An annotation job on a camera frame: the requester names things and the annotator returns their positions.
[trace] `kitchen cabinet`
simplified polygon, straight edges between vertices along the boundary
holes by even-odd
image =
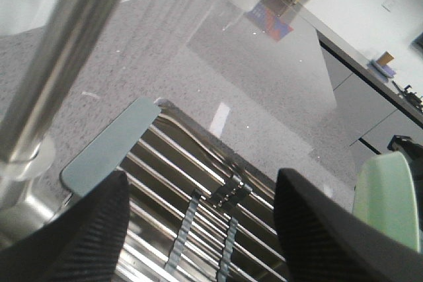
[[[423,145],[423,129],[400,110],[396,110],[371,131],[366,133],[363,139],[381,153],[387,153],[389,152],[387,146],[394,135],[412,137],[416,143]]]
[[[356,165],[357,173],[362,169],[363,163],[370,158],[374,157],[376,154],[370,150],[366,145],[357,140],[350,147],[352,157],[354,159],[354,164]]]
[[[355,74],[339,85],[334,94],[350,144],[396,110],[390,102]]]
[[[330,83],[332,84],[333,89],[335,89],[349,76],[351,76],[352,72],[349,70],[349,68],[339,62],[336,57],[327,52],[324,48],[322,48],[322,54],[323,58],[325,59]]]

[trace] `metal bar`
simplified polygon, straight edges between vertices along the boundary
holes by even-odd
[[[119,0],[58,0],[0,125],[0,158],[29,161]]]
[[[229,221],[229,228],[225,239],[225,247],[222,250],[222,258],[219,261],[219,270],[216,273],[217,282],[226,282],[229,275],[229,266],[231,264],[231,256],[233,245],[235,243],[235,235],[237,233],[238,221],[236,218],[231,217]]]
[[[128,179],[130,182],[137,187],[137,189],[141,190],[144,194],[148,195],[152,199],[154,199],[158,204],[161,205],[161,207],[165,208],[167,211],[175,215],[176,217],[182,219],[183,213],[181,213],[176,207],[172,206],[168,201],[166,201],[164,198],[156,194],[154,191],[151,191],[146,185],[144,185],[140,180],[136,179],[134,176],[132,176],[128,171],[126,171],[128,175]],[[193,228],[200,231],[203,235],[206,233],[204,230],[202,230],[201,226],[199,224],[192,222]],[[221,236],[224,236],[223,233],[218,230],[217,228],[214,228],[214,230],[219,233]],[[203,247],[207,248],[211,253],[214,253],[215,256],[217,256],[218,259],[220,259],[220,254],[218,254],[217,250],[212,248],[211,245],[217,246],[218,248],[223,247],[223,244],[221,244],[215,237],[212,237],[211,235],[205,235],[203,238],[206,238],[207,243],[204,244],[205,240],[202,240],[197,234],[194,234],[193,232],[190,232],[190,236],[198,241],[200,244],[203,245]],[[286,281],[281,275],[279,275],[277,272],[275,272],[271,267],[266,265],[262,260],[258,259],[255,255],[253,255],[251,252],[249,252],[247,249],[243,248],[236,242],[234,243],[235,249],[238,249],[242,254],[246,256],[246,258],[251,259],[256,264],[260,265],[267,271],[269,271],[274,277],[277,277],[280,281]]]
[[[142,145],[143,147],[145,147],[147,150],[151,151],[151,153],[153,153],[157,158],[161,159],[163,162],[167,163],[168,165],[170,165],[172,168],[174,168],[177,172],[179,172],[180,174],[182,174],[185,178],[189,179],[191,182],[195,182],[194,185],[199,186],[199,184],[196,181],[193,181],[193,179],[187,174],[185,173],[182,169],[180,169],[178,166],[176,166],[175,164],[173,164],[171,161],[169,161],[167,158],[165,158],[161,153],[159,153],[158,151],[156,151],[152,146],[150,146],[147,142],[145,142],[144,140],[140,139],[138,142],[139,145]],[[139,157],[137,157],[135,154],[129,152],[127,154],[127,157],[134,163],[136,163],[138,166],[142,167],[142,169],[144,169],[145,171],[147,171],[150,175],[152,175],[154,178],[156,178],[160,183],[162,183],[164,186],[167,186],[169,189],[171,189],[173,192],[177,193],[180,197],[184,198],[186,201],[188,201],[190,199],[190,196],[188,194],[186,194],[184,191],[182,191],[180,188],[178,188],[177,186],[175,186],[171,181],[169,181],[168,179],[166,179],[164,176],[162,176],[161,174],[159,174],[156,170],[152,169],[150,166],[148,166],[146,163],[144,163]],[[222,228],[224,228],[225,230],[227,229],[227,225],[226,223],[224,223],[219,217],[216,217],[216,215],[214,215],[211,210],[208,210],[206,208],[206,206],[202,206],[199,205],[198,206],[199,210],[208,214],[214,221],[216,221],[217,223],[219,223],[221,225]],[[230,217],[226,214],[223,214],[224,217],[227,217],[227,220],[230,219]],[[250,239],[252,239],[253,241],[255,241],[257,244],[261,245],[264,249],[266,249],[267,251],[269,251],[270,253],[272,253],[275,257],[279,258],[280,260],[282,260],[283,262],[285,261],[285,258],[283,256],[281,256],[279,253],[277,253],[275,250],[273,250],[271,247],[269,247],[267,244],[265,244],[263,241],[261,241],[259,238],[257,238],[254,234],[252,234],[249,230],[247,230],[245,227],[243,227],[242,225],[238,226],[238,230],[241,231],[242,233],[244,233],[247,237],[249,237]]]

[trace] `granite countertop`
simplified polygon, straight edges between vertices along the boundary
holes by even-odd
[[[63,197],[63,167],[146,96],[170,100],[206,129],[226,105],[220,139],[236,153],[273,180],[295,168],[351,208],[356,172],[319,38],[289,5],[276,17],[272,1],[249,13],[243,0],[120,4],[54,119],[57,158],[40,185]],[[41,35],[0,38],[0,115]]]

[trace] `black object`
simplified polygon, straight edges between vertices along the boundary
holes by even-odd
[[[413,42],[416,46],[423,50],[423,33],[419,35],[419,37],[417,37],[417,39],[415,39]]]
[[[210,202],[214,206],[231,212],[237,204],[252,192],[250,184],[246,183],[240,176],[234,174],[220,186],[210,197]]]
[[[113,172],[58,219],[0,252],[0,281],[110,281],[129,216],[126,175]]]
[[[417,97],[415,92],[408,91],[410,88],[412,88],[411,85],[407,85],[405,86],[404,89],[401,89],[398,86],[398,84],[396,84],[396,82],[392,81],[392,83],[395,86],[395,88],[402,94],[402,96],[405,98],[407,102],[409,102],[415,108],[417,108],[418,111],[423,112],[422,100],[419,97]]]
[[[423,256],[335,204],[295,170],[279,171],[274,220],[293,282],[423,281]]]

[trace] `metal rod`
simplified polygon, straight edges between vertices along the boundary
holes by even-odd
[[[53,117],[86,62],[119,0],[58,0],[0,125],[0,159],[36,156]]]

